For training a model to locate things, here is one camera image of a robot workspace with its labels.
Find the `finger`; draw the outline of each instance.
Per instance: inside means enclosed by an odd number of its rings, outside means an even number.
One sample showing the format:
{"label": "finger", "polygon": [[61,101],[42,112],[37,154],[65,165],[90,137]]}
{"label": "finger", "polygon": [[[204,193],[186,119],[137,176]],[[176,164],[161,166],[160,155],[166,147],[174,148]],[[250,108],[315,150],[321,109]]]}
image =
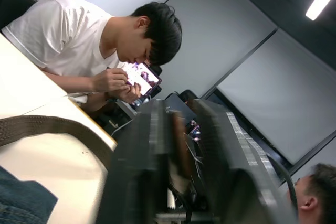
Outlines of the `finger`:
{"label": "finger", "polygon": [[127,95],[128,93],[129,93],[129,89],[121,90],[121,91],[119,92],[120,97],[122,97],[122,98],[127,97],[127,96],[128,96],[128,95]]}
{"label": "finger", "polygon": [[139,95],[139,93],[140,93],[139,84],[135,83],[134,84],[134,89],[135,89],[136,95]]}
{"label": "finger", "polygon": [[123,74],[125,76],[128,76],[127,73],[121,68],[112,68],[111,72],[115,74]]}
{"label": "finger", "polygon": [[139,99],[139,98],[141,97],[141,92],[140,92],[140,91],[141,91],[141,86],[140,86],[140,84],[137,83],[136,87],[137,87],[137,90],[136,90],[136,92],[137,92],[137,93],[136,93],[136,94],[137,94],[137,95],[136,95],[136,98]]}
{"label": "finger", "polygon": [[124,80],[114,80],[111,82],[111,84],[113,86],[125,86],[126,82]]}
{"label": "finger", "polygon": [[130,86],[129,85],[122,85],[122,86],[115,86],[114,90],[119,90],[119,91],[129,91]]}
{"label": "finger", "polygon": [[113,74],[113,80],[123,80],[127,82],[127,76],[121,73],[116,73],[116,74]]}
{"label": "finger", "polygon": [[131,95],[131,94],[135,94],[135,87],[134,86],[130,86],[129,95]]}

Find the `young man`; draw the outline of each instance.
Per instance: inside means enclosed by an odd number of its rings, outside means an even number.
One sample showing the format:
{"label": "young man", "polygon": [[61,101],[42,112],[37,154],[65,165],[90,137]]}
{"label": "young man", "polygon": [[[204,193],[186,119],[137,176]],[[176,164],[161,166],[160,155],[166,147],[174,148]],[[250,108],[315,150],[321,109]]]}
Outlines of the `young man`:
{"label": "young man", "polygon": [[127,85],[124,62],[165,64],[182,40],[174,10],[157,2],[112,17],[84,0],[40,0],[2,32],[88,112],[111,98],[138,99],[141,87]]}
{"label": "young man", "polygon": [[336,167],[317,164],[295,183],[295,191],[300,224],[336,223]]}

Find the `white table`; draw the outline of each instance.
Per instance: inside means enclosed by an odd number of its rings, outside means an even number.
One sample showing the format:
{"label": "white table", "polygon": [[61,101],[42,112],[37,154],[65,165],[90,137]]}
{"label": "white table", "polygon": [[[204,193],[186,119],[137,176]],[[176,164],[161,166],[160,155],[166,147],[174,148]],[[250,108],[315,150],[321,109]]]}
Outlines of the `white table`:
{"label": "white table", "polygon": [[[52,115],[75,120],[97,133],[111,148],[115,141],[0,36],[0,118]],[[0,148],[0,165],[20,180],[35,180],[58,201],[48,224],[91,224],[107,174],[78,139],[67,134],[23,138]]]}
{"label": "white table", "polygon": [[21,115],[67,93],[0,34],[0,118]]}

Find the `black hair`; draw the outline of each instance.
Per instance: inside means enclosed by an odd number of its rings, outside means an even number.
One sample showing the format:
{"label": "black hair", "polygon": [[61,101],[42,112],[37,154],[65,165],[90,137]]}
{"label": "black hair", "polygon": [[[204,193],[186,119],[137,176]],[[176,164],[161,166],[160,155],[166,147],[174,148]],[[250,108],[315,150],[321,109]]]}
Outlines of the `black hair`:
{"label": "black hair", "polygon": [[336,167],[321,163],[314,166],[308,192],[322,203],[321,223],[336,223]]}
{"label": "black hair", "polygon": [[150,20],[144,36],[153,40],[151,64],[163,65],[171,61],[182,42],[182,27],[174,8],[164,3],[151,2],[136,9],[131,16],[146,16]]}

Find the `bag strap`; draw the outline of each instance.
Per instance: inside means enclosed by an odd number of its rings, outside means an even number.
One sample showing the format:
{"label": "bag strap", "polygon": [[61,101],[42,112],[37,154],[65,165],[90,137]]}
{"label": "bag strap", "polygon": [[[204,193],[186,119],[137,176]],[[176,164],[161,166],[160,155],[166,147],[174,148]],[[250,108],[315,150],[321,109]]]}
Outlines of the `bag strap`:
{"label": "bag strap", "polygon": [[111,148],[91,129],[73,120],[44,115],[21,115],[0,119],[0,146],[23,137],[44,133],[67,133],[80,140],[109,170]]}

